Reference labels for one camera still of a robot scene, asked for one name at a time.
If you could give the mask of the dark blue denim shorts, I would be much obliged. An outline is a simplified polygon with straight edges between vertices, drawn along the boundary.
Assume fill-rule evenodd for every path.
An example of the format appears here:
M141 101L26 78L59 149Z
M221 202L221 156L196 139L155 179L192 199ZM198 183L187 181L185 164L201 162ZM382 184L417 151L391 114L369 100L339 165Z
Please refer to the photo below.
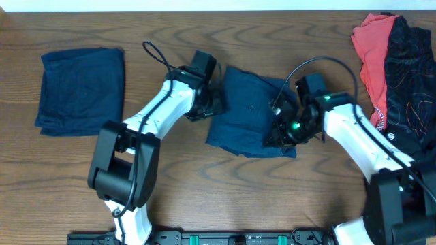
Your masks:
M296 149L265 147L275 115L269 103L284 80L227 66L223 79L225 113L212 117L206 143L247 158L296 157Z

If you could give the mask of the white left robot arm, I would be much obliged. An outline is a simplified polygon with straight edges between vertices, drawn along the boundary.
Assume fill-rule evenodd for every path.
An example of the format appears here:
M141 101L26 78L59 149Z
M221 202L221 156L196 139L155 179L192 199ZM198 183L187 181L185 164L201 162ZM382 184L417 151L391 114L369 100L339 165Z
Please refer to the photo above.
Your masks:
M182 116L201 120L220 104L211 88L213 69L182 66L165 76L161 90L137 114L101 128L88 186L104 200L120 244L145 244L152 231L146 203L157 180L162 139Z

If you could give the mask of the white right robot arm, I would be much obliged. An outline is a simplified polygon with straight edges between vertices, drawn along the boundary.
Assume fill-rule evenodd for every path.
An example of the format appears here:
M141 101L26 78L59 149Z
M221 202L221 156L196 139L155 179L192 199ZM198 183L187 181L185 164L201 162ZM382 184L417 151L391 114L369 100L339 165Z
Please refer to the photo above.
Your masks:
M367 182L362 216L333 229L335 244L425 244L435 236L435 166L416 163L364 117L347 93L302 96L303 111L283 95L266 146L304 144L317 133L338 142Z

